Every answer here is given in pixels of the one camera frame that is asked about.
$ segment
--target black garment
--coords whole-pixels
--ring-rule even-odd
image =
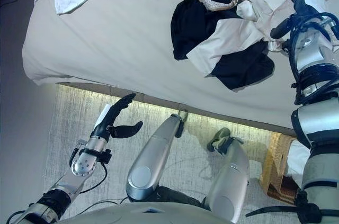
[[[213,1],[226,4],[231,2]],[[199,0],[184,0],[179,3],[171,21],[174,58],[187,59],[186,54],[214,33],[219,19],[231,18],[241,19],[236,14],[236,7],[211,12]],[[267,42],[260,41],[244,51],[223,55],[211,74],[229,89],[258,82],[272,74],[274,69],[273,61],[263,53],[266,47]]]
[[[231,0],[213,1],[226,4],[231,2]],[[214,33],[219,19],[232,18],[241,19],[236,14],[236,7],[231,10],[211,12],[199,0],[184,0],[179,3],[171,21],[174,58],[187,59],[186,54]]]
[[[221,57],[212,71],[228,89],[260,81],[273,73],[274,62],[263,52],[267,42],[257,42],[244,51]]]

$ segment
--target floor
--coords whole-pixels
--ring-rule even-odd
[[[58,86],[55,108],[50,128],[48,157],[44,173],[44,190],[50,188],[66,171],[67,159],[78,139],[87,140],[93,125],[106,104],[114,104],[119,98],[89,92],[67,86]],[[138,134],[128,139],[111,139],[108,148],[113,157],[108,164],[108,179],[98,188],[80,195],[66,211],[69,218],[87,206],[104,199],[122,199],[126,196],[125,184],[129,168],[148,138],[177,110],[133,102],[123,110],[115,125],[131,125],[143,121]],[[271,133],[231,122],[225,122],[196,114],[189,114],[185,131],[175,139],[160,184],[179,190],[198,200],[208,193],[212,181],[223,165],[223,158],[217,153],[206,151],[206,145],[221,128],[228,127],[233,136],[242,138],[244,150],[250,162],[250,181],[245,204],[238,223],[298,223],[296,215],[272,213],[246,219],[245,213],[269,205],[283,203],[267,197],[261,190],[258,178],[262,171]],[[85,187],[91,187],[102,179],[103,171],[96,169]]]

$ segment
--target beige garment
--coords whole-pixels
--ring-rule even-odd
[[[222,19],[215,32],[186,56],[203,73],[209,75],[221,56],[243,51],[263,38],[255,23],[243,19]]]

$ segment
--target bed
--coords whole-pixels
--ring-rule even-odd
[[[37,0],[22,52],[25,72],[38,85],[90,83],[90,89],[109,87],[110,93],[134,91],[148,100],[291,134],[297,107],[288,57],[269,52],[274,73],[237,91],[202,76],[188,60],[173,57],[170,23],[181,1],[87,0],[57,15],[54,0]],[[338,1],[328,0],[336,15]]]

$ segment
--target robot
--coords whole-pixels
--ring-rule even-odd
[[[297,91],[295,105],[301,105],[292,114],[292,125],[297,139],[311,154],[295,207],[262,208],[247,216],[289,211],[297,213],[301,223],[339,223],[339,59],[329,35],[332,31],[339,40],[339,20],[333,14],[319,13],[304,0],[293,2],[296,13],[273,29],[271,37],[279,39],[290,32],[290,39],[282,47],[289,55],[296,80],[292,85]],[[110,150],[106,149],[110,137],[131,137],[140,130],[142,122],[113,126],[134,96],[127,95],[104,108],[89,141],[78,141],[68,172],[15,223],[50,224],[60,220],[82,193],[97,164],[105,168],[104,164],[110,161]],[[159,185],[172,141],[181,136],[186,118],[185,112],[172,114],[133,163],[126,182],[126,193],[133,203],[81,214],[60,223],[236,223],[248,184],[249,161],[241,147],[243,142],[232,137],[226,128],[207,145],[209,151],[223,155],[225,163],[202,202]]]

